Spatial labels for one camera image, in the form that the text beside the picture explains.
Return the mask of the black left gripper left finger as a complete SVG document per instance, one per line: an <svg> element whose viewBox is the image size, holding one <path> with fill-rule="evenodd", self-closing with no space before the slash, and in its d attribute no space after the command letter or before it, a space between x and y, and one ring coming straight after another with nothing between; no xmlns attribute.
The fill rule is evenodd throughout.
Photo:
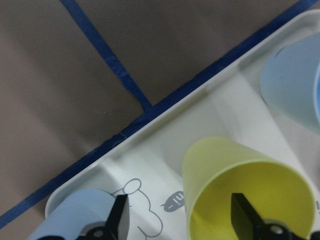
<svg viewBox="0 0 320 240"><path fill-rule="evenodd" d="M127 194L118 195L105 223L108 240L126 240L130 228L130 207Z"/></svg>

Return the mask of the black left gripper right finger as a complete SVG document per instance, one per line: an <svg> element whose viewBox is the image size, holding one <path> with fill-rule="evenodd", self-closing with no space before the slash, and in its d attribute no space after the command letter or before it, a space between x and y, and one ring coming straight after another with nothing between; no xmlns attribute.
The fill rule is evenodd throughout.
<svg viewBox="0 0 320 240"><path fill-rule="evenodd" d="M259 240L265 222L243 193L231 194L231 224L239 240Z"/></svg>

